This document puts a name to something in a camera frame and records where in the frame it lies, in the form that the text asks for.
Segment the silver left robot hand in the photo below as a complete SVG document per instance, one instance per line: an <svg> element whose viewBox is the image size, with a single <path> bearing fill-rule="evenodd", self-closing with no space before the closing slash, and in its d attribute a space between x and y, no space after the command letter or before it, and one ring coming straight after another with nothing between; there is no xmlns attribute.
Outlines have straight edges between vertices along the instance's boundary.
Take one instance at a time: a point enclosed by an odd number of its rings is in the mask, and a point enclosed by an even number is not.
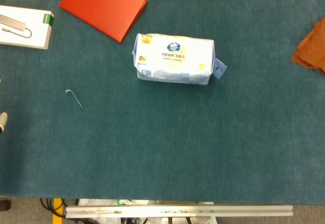
<svg viewBox="0 0 325 224"><path fill-rule="evenodd" d="M7 114L7 112L2 112L0 114L0 133L2 133L5 130L7 121L8 121L8 114Z"/></svg>

